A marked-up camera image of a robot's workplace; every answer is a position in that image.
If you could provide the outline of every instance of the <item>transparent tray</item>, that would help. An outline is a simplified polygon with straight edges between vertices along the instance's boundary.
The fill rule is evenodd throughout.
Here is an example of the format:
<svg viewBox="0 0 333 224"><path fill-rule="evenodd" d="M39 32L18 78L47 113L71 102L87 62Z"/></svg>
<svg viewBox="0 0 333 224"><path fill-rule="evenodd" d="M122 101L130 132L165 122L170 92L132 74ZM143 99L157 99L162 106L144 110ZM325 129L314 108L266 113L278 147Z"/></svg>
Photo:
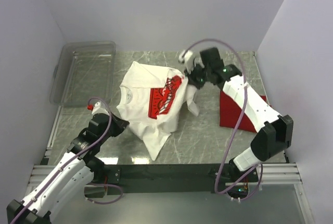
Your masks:
<svg viewBox="0 0 333 224"><path fill-rule="evenodd" d="M111 100L114 42L66 44L55 69L50 101L67 107L86 106L92 96Z"/></svg>

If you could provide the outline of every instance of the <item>red towel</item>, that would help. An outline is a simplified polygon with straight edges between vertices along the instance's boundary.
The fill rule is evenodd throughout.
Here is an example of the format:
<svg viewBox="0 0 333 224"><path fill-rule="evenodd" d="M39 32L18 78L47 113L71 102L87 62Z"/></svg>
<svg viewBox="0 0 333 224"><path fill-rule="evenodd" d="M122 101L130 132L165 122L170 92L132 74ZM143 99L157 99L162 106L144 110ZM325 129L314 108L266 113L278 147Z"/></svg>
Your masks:
<svg viewBox="0 0 333 224"><path fill-rule="evenodd" d="M261 95L260 97L266 102L266 96ZM234 128L236 126L240 112L241 108L238 107L237 103L235 103L229 96L227 96L224 92L221 91L220 126ZM240 122L238 129L256 133L253 124L245 114Z"/></svg>

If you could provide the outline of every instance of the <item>white robotic arm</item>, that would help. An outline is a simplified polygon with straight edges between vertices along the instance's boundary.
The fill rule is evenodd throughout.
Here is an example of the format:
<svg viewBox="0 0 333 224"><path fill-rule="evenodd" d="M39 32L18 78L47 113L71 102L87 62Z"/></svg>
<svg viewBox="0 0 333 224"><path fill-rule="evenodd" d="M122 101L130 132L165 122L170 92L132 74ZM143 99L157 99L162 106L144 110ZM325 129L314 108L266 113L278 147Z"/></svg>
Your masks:
<svg viewBox="0 0 333 224"><path fill-rule="evenodd" d="M257 132L251 146L236 156L231 163L238 172L264 162L291 145L293 120L271 108L246 82L235 65L225 66L216 47L205 49L196 56L193 52L181 52L178 61L185 66L189 84L202 88L206 82L217 85L242 108L245 102L244 89L247 88L245 114Z"/></svg>
<svg viewBox="0 0 333 224"><path fill-rule="evenodd" d="M21 202L13 200L8 205L8 223L49 224L79 191L84 193L87 184L93 180L101 181L104 163L95 155L108 138L121 134L129 122L112 115L110 128L105 134L110 119L109 112L101 102L88 108L93 115L88 127L71 142L57 166L34 191ZM87 150L87 147L95 142L97 145Z"/></svg>

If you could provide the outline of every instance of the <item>gray marble tabletop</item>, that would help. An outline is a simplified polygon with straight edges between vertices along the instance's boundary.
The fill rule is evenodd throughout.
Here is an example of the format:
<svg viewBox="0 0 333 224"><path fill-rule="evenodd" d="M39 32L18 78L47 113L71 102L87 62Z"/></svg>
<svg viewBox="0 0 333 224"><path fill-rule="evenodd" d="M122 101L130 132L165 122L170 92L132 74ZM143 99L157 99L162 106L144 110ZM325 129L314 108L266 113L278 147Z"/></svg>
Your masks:
<svg viewBox="0 0 333 224"><path fill-rule="evenodd" d="M225 64L233 63L239 66L236 57L231 53L220 52ZM133 61L141 64L169 66L183 70L177 61L178 52L117 52L115 56L111 110L119 116L116 106L120 101L119 85ZM240 52L245 63L249 84L260 95L265 95L265 90L253 52ZM101 67L85 67L89 77L100 74ZM91 87L97 86L93 81ZM220 163L225 152L227 142L232 133L230 128L219 126L219 97L220 90L211 84L206 84L198 91L196 103L200 107L200 115L193 116L186 105L180 112L178 129L165 143L158 158L150 159L148 151L138 137L129 129L120 136L109 139L101 147L97 157L106 164L209 164ZM57 128L52 140L52 152L49 165L55 165L65 153L70 142L85 128L91 119L91 114L86 108L62 108L58 118ZM238 130L233 145L229 151L228 159L237 156L249 147L254 133ZM283 153L271 158L270 163L285 163Z"/></svg>

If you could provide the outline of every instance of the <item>cable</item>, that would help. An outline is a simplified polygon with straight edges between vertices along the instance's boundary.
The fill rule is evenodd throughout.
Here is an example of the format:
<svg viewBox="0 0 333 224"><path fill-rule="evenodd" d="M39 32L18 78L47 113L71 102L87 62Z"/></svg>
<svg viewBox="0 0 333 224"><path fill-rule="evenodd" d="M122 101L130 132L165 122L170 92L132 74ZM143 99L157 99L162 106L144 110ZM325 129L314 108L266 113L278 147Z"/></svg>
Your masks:
<svg viewBox="0 0 333 224"><path fill-rule="evenodd" d="M243 83L245 84L246 83L246 72L245 72L245 66L244 66L244 63L243 61L241 60L240 56L238 55L238 53L234 50L234 48L232 48L229 44L221 41L221 40L218 40L218 39L203 39L203 40L200 40L198 42L195 42L194 44L192 44L182 55L182 58L185 57L185 54L190 50L192 49L194 46L200 44L200 43L203 43L203 42L215 42L215 43L219 43L225 47L227 47L238 59L239 63L240 63L240 66L241 66L241 69L242 69L242 74L243 74ZM233 129L233 132L232 132L232 135L231 135L231 138L230 138L230 141L228 143L228 146L224 152L224 156L223 156L223 159L222 159L222 162L221 162L221 165L219 167L219 170L217 172L217 175L216 175L216 180L215 180L215 185L214 185L214 190L215 190L215 193L216 194L225 194L228 190L230 190L231 188L233 188L238 182L240 182L246 175L248 175L252 170L254 170L258 165L255 165L253 166L250 170L248 170L244 175L242 175L238 180L236 180L232 185L230 185L229 187L227 187L225 190L219 192L219 189L218 189L218 186L219 186L219 181L220 181L220 177L221 177L221 173L222 173L222 170L223 170L223 167L224 167L224 163L225 161L227 160L227 155L229 153L229 150L231 148L231 145L233 143L233 140L235 138L235 135L236 135L236 132L239 128L239 125L240 125L240 122L244 116L244 113L245 113L245 108L246 108L246 105L247 105L247 101L248 101L248 89L246 86L244 86L244 103L243 103L243 107L241 109L241 113L238 117L238 120L237 120L237 123L236 123L236 126L234 127ZM260 178L259 178L259 181L258 181L258 184L256 186L256 188L252 191L252 193L250 195L248 195L247 197L243 198L242 200L246 200L248 199L249 197L251 197L259 188L259 185L261 183L261 178L262 178L262 173L263 173L263 166L261 164L261 173L260 173Z"/></svg>
<svg viewBox="0 0 333 224"><path fill-rule="evenodd" d="M89 151L90 149L92 149L94 146L96 146L104 137L105 135L108 133L110 126L111 126L111 121L112 121L112 112L111 109L109 107L109 105L102 99L99 97L92 97L88 100L88 105L90 104L90 102L92 100L99 100L101 101L107 108L107 111L109 113L109 122L108 125L104 131L104 133L100 136L100 138L98 138L93 144L91 144L90 146L88 146L87 148L85 148L84 150L78 152L76 155L74 155L72 158L70 158L67 162L65 162L59 170L57 170L55 172L55 174L49 179L49 181L41 188L41 190L39 190L39 192L36 193L35 197L32 198L27 204L26 206L14 217L14 219L10 222L10 224L15 224L15 222L20 218L20 216L42 195L42 193L48 188L48 186L50 186L50 184L57 178L57 176L61 173L61 171L63 171L68 164L70 164L73 160L75 160L76 158L78 158L80 155L86 153L87 151Z"/></svg>
<svg viewBox="0 0 333 224"><path fill-rule="evenodd" d="M87 201L90 201L90 202L92 202L92 203L94 203L94 204L108 205L108 204L111 204L111 203L115 203L115 202L119 201L120 198L121 198L121 197L123 196L123 194L124 194L123 189L122 189L120 186L118 186L118 185L113 185L113 184L94 184L94 183L90 183L89 185L93 185L93 186L110 186L110 187L112 187L112 188L116 188L116 189L118 189L118 190L120 191L120 195L118 196L118 198L116 198L116 199L114 199L114 200L112 200L112 201L109 201L109 202L97 202L97 201L94 201L94 200L92 200L92 199L90 199L90 198L86 198Z"/></svg>

